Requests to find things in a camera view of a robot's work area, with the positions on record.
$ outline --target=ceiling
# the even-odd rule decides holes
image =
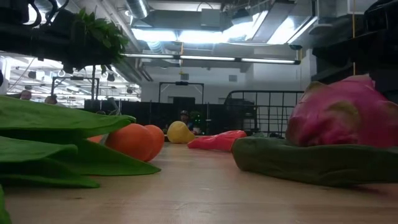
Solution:
[[[42,13],[45,13],[48,0],[36,0],[41,4]],[[357,8],[364,10],[372,4],[372,0],[357,3]],[[70,0],[67,9],[78,12],[85,8],[87,12],[95,12],[96,17],[106,18],[119,25],[130,42],[127,48],[128,53],[158,53],[149,47],[148,40],[138,36],[136,30],[161,30],[167,31],[175,37],[173,41],[163,41],[164,33],[150,35],[152,42],[160,43],[162,54],[184,54],[201,56],[224,56],[224,57],[246,57],[246,58],[276,58],[276,59],[298,59],[297,51],[292,50],[289,45],[284,44],[289,39],[297,38],[290,44],[303,46],[305,49],[314,45],[325,45],[333,41],[347,38],[351,31],[352,0],[319,0],[319,5],[312,0],[211,0],[200,2],[197,0],[148,0],[150,13],[143,19],[131,19],[131,13],[127,10],[126,0]],[[247,9],[252,22],[233,25],[233,16],[238,9]],[[208,26],[209,18],[215,16],[216,24]],[[208,36],[192,36],[191,39],[183,39],[184,32],[195,30],[211,32],[212,35],[219,35],[222,41],[212,41]],[[31,86],[38,100],[42,100],[51,91],[52,77],[63,74],[62,65],[59,62],[45,60],[39,62],[34,60],[27,71],[25,69],[32,61],[31,57],[0,53],[2,60],[7,59],[11,67],[9,73],[10,83],[16,84],[11,92],[18,92]],[[209,79],[217,74],[225,74],[225,77],[214,80],[214,83],[233,85],[227,82],[229,75],[244,76],[250,63],[236,62],[210,62],[203,60],[159,60],[126,58],[122,63],[113,65],[115,81],[109,82],[106,75],[101,75],[100,68],[95,77],[100,78],[101,97],[117,96],[125,99],[139,100],[141,89],[139,85],[146,82],[174,82],[179,81],[178,73],[183,70],[190,74],[190,80],[200,82]],[[277,70],[290,65],[269,66]],[[29,78],[29,71],[36,71],[36,79]],[[92,68],[75,72],[79,77],[91,77]],[[65,95],[63,100],[70,100],[71,105],[81,106],[82,101],[91,92],[90,81],[64,80],[69,87],[74,86],[71,91],[67,86],[60,85],[56,92]],[[127,93],[127,88],[133,88],[133,93]],[[80,100],[75,100],[68,94],[79,95]]]

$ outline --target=hanging plant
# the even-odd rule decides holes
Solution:
[[[96,19],[94,12],[86,13],[86,9],[82,9],[76,15],[76,21],[82,22],[85,25],[85,34],[92,36],[99,43],[102,43],[108,50],[112,63],[118,63],[123,59],[123,53],[128,44],[128,39],[123,36],[120,30],[113,22],[106,19]],[[110,65],[101,65],[102,74],[107,70],[112,70]]]

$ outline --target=black fence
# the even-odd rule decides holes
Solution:
[[[173,103],[116,101],[121,113],[134,116],[137,123],[153,124],[162,129],[180,119],[181,110],[200,114],[197,126],[203,134],[219,134],[240,129],[248,134],[263,132],[284,136],[287,121],[302,91],[238,90],[228,94],[223,105],[187,105]],[[109,114],[113,107],[107,101],[85,102],[85,110]]]

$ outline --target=yellow fruit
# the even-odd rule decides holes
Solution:
[[[167,138],[171,143],[188,143],[194,140],[195,135],[188,129],[187,125],[181,121],[174,121],[169,130],[167,130]]]

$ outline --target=ceiling vent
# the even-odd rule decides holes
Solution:
[[[229,75],[229,81],[230,82],[237,82],[238,81],[238,76],[237,75]]]
[[[188,73],[181,74],[181,81],[188,81],[188,80],[189,80],[189,74]]]

